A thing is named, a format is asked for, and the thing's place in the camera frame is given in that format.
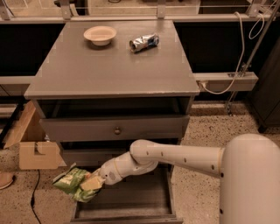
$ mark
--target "black cable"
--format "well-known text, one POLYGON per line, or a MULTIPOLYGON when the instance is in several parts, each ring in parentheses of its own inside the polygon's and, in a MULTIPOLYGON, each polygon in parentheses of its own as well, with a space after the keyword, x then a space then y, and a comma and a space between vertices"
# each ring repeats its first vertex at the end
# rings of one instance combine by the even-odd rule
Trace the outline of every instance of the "black cable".
POLYGON ((1 89, 8 95, 8 96, 11 96, 7 91, 6 89, 4 89, 4 87, 2 85, 0 85, 1 89))
POLYGON ((35 191, 36 191, 36 189, 37 189, 37 186, 38 186, 39 181, 40 181, 40 170, 38 170, 38 179, 37 179, 37 183, 36 183, 35 188, 34 188, 33 193, 32 193, 30 205, 31 205, 31 209, 32 209, 32 211, 33 211, 33 213, 34 213, 34 215, 35 215, 35 217, 36 217, 38 223, 41 224, 41 222, 40 222, 38 216, 36 215, 36 213, 35 213, 35 211, 34 211, 34 204, 35 204, 34 193, 35 193, 35 191))

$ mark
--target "bowl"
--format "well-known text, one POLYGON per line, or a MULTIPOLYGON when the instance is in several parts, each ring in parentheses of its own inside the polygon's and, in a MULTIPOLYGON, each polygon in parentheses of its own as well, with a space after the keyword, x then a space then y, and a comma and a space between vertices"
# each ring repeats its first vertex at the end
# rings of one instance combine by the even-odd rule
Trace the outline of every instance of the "bowl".
POLYGON ((110 26, 94 26, 84 32, 84 38, 96 46, 106 46, 116 36, 116 30, 110 26))

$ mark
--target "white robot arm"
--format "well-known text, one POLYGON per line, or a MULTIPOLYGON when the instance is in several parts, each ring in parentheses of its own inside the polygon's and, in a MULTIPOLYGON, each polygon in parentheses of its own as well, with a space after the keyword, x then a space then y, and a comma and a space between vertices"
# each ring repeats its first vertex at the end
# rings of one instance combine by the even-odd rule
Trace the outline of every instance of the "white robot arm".
POLYGON ((100 169, 105 184, 155 169, 158 162, 220 177, 220 223, 280 223, 280 149, 264 136, 246 134, 225 148, 137 140, 130 151, 100 169))

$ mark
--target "drawer front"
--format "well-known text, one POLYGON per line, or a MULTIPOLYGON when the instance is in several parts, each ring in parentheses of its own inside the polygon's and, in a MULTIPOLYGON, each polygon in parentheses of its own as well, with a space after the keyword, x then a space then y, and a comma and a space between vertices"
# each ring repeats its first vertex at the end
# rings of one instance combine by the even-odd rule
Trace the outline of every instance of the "drawer front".
POLYGON ((181 138, 188 115, 129 119, 42 119, 51 141, 78 142, 152 138, 181 138))

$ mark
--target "gray cabinet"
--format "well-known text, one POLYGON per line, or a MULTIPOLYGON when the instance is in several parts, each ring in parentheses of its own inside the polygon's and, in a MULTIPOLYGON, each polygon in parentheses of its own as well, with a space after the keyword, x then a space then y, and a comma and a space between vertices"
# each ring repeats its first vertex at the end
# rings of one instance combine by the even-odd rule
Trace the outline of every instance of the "gray cabinet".
POLYGON ((259 81, 249 95, 259 132, 268 127, 280 127, 280 38, 273 47, 259 74, 259 81))
MULTIPOLYGON (((179 143, 198 94, 174 24, 165 20, 66 23, 24 96, 65 162, 96 168, 139 138, 179 143), (110 45, 83 38, 95 25, 117 30, 110 45), (159 46, 132 53, 129 41, 151 32, 158 33, 159 46)), ((92 203, 78 203, 73 222, 181 224, 169 175, 164 167, 127 178, 92 203)))

